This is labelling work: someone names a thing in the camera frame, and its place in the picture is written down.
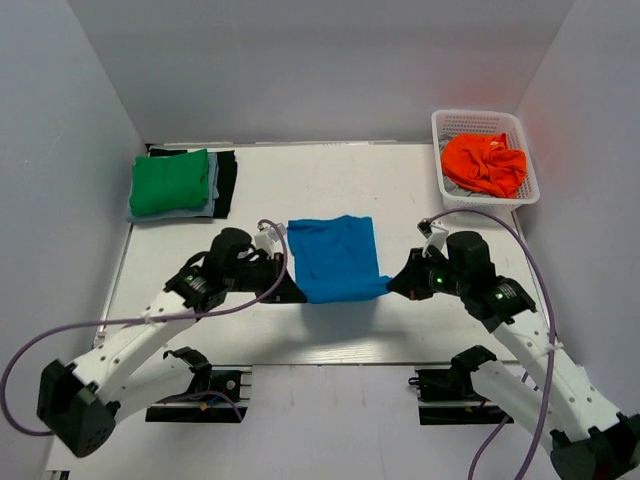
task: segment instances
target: white plastic basket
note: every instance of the white plastic basket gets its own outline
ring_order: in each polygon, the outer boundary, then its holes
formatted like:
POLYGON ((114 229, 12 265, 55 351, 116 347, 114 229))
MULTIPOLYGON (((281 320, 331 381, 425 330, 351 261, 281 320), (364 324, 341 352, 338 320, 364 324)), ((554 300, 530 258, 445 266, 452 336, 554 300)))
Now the white plastic basket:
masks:
POLYGON ((436 156, 438 185, 445 209, 472 207, 495 215, 509 213, 520 205, 535 203, 540 198, 540 190, 533 171, 531 156, 524 138, 520 121, 508 113, 485 112, 480 110, 438 110, 431 116, 433 148, 436 156), (522 150, 527 157, 527 176, 518 189, 517 198, 458 197, 444 188, 442 162, 438 138, 442 134, 456 136, 461 133, 507 134, 509 148, 522 150))

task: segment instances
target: blue cloth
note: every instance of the blue cloth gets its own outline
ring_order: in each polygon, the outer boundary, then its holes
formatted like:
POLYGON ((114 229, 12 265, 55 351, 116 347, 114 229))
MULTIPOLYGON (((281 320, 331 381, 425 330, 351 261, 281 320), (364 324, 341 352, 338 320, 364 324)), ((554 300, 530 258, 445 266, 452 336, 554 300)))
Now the blue cloth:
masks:
POLYGON ((127 202, 127 222, 129 223, 145 223, 154 222, 156 220, 163 220, 167 218, 192 218, 192 217, 212 217, 213 209, 215 207, 215 199, 220 195, 218 188, 218 157, 215 153, 209 153, 209 196, 207 202, 201 207, 192 208, 176 208, 173 210, 167 210, 166 212, 151 213, 149 215, 135 216, 131 213, 131 206, 127 202))
POLYGON ((296 284, 310 303, 358 302, 387 293, 378 271, 371 217, 291 220, 289 248, 296 284))

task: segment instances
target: gray wall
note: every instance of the gray wall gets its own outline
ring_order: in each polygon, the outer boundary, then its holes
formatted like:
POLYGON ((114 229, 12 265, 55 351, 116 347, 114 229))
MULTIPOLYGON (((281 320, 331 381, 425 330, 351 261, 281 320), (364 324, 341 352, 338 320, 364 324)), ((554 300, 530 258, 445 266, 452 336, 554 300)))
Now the gray wall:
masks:
POLYGON ((573 0, 70 0, 148 142, 430 137, 512 112, 573 0))
MULTIPOLYGON (((31 337, 100 314, 133 156, 143 148, 63 0, 5 0, 0 15, 0 366, 31 337)), ((42 368, 90 345, 58 335, 27 353, 9 382, 20 420, 35 416, 42 368)), ((39 479, 49 440, 0 419, 2 478, 39 479)))
POLYGON ((541 190, 521 218, 562 341, 627 413, 640 410, 639 18, 637 0, 576 0, 517 109, 541 190))

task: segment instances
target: green cloth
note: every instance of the green cloth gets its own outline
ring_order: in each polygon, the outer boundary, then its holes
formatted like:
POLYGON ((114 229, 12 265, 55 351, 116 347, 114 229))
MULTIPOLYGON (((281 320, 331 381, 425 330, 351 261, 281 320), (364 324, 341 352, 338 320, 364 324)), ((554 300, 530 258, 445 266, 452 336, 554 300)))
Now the green cloth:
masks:
POLYGON ((129 205, 133 215, 201 207, 209 198, 206 150, 173 157, 136 157, 129 205))

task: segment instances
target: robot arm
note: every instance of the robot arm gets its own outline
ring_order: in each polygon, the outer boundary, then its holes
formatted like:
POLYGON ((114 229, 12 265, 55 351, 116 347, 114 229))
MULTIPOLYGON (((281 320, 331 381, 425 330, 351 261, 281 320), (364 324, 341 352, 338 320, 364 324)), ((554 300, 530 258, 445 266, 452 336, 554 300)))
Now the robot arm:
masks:
MULTIPOLYGON (((435 293, 459 297, 469 314, 518 358, 538 385, 545 383, 547 355, 555 350, 550 410, 541 444, 563 480, 612 480, 640 461, 640 415, 627 418, 593 387, 549 330, 535 303, 514 280, 497 276, 479 234, 448 232, 426 222, 425 248, 412 249, 389 291, 411 300, 435 293), (446 240, 448 258, 440 249, 446 240)), ((265 235, 225 229, 209 252, 194 255, 170 279, 141 317, 207 312, 228 292, 262 296, 282 272, 265 235)), ((286 274, 265 303, 305 303, 286 274)), ((211 365, 188 347, 170 351, 167 341, 197 320, 154 321, 122 328, 107 342, 68 365, 54 361, 41 377, 38 416, 78 457, 91 454, 116 424, 170 395, 208 390, 211 365), (161 355, 162 362, 146 360, 161 355)), ((525 386, 486 348, 473 347, 452 359, 450 376, 462 390, 497 403, 529 432, 536 429, 541 395, 525 386)))
MULTIPOLYGON (((640 460, 640 415, 625 417, 591 385, 561 345, 549 343, 549 328, 535 315, 535 303, 516 281, 496 275, 480 235, 458 232, 447 237, 442 228, 426 222, 418 228, 428 246, 411 250, 407 265, 387 288, 411 300, 437 292, 459 297, 469 314, 514 354, 539 386, 545 384, 547 355, 555 351, 541 445, 563 480, 610 480, 635 468, 640 460), (444 238, 448 258, 440 252, 444 238)), ((542 402, 539 392, 481 346, 457 355, 451 363, 452 384, 492 400, 533 434, 542 402)))
MULTIPOLYGON (((209 252, 191 257, 166 283, 141 318, 208 312, 220 306, 228 292, 263 296, 283 265, 282 255, 270 248, 268 233, 256 236, 263 246, 256 249, 246 232, 224 229, 209 252)), ((305 303, 307 298, 284 272, 278 288, 261 301, 305 303)), ((38 417, 74 455, 84 457, 131 414, 170 395, 208 390, 211 365, 204 355, 188 347, 171 351, 166 346, 197 321, 126 326, 68 365, 52 362, 41 375, 38 417), (145 363, 154 355, 162 362, 145 363)))

